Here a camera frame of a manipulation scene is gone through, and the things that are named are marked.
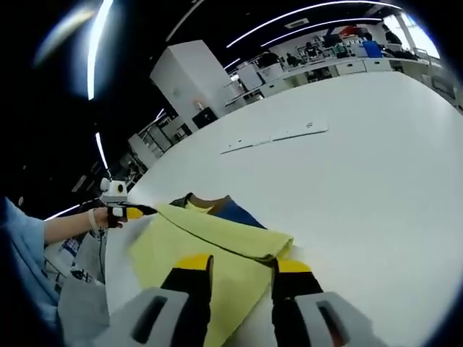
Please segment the person's left hand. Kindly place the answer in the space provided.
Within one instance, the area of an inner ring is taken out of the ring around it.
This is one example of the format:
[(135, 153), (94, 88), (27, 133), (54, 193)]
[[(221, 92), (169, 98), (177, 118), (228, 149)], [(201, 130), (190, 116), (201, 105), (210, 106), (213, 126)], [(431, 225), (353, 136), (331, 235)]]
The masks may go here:
[(121, 228), (126, 218), (110, 216), (107, 207), (97, 207), (93, 210), (93, 215), (98, 227), (100, 228)]

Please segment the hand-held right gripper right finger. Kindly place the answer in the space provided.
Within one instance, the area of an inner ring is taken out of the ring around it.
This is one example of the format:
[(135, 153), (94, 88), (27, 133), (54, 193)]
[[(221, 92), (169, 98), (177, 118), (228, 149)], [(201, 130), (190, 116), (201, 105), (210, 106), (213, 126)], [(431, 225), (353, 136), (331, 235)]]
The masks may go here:
[(278, 346), (383, 346), (372, 322), (335, 292), (323, 291), (310, 267), (272, 262), (272, 323)]

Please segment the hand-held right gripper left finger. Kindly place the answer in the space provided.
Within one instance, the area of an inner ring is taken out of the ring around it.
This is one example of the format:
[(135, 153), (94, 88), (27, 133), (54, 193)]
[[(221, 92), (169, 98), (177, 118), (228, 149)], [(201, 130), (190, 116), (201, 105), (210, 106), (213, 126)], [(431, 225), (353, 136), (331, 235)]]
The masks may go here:
[(183, 257), (161, 286), (148, 288), (114, 314), (109, 346), (202, 346), (211, 318), (213, 255)]

